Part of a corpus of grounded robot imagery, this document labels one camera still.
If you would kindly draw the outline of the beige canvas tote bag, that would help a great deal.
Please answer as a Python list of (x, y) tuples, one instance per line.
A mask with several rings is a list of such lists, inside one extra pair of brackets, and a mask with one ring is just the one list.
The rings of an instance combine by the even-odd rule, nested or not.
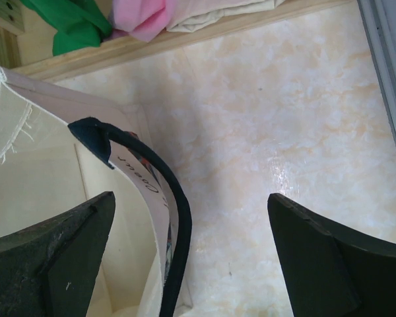
[(115, 214), (86, 316), (181, 316), (189, 202), (144, 114), (0, 67), (0, 238), (103, 192)]

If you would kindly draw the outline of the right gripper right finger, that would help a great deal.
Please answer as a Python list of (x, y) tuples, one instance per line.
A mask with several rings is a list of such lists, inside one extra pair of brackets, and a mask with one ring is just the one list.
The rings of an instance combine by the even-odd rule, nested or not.
[(295, 316), (396, 316), (396, 244), (282, 194), (267, 208)]

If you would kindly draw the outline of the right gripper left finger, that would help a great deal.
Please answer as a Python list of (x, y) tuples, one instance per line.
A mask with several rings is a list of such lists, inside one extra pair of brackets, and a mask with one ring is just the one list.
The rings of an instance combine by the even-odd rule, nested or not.
[(86, 316), (116, 210), (113, 192), (0, 238), (0, 316)]

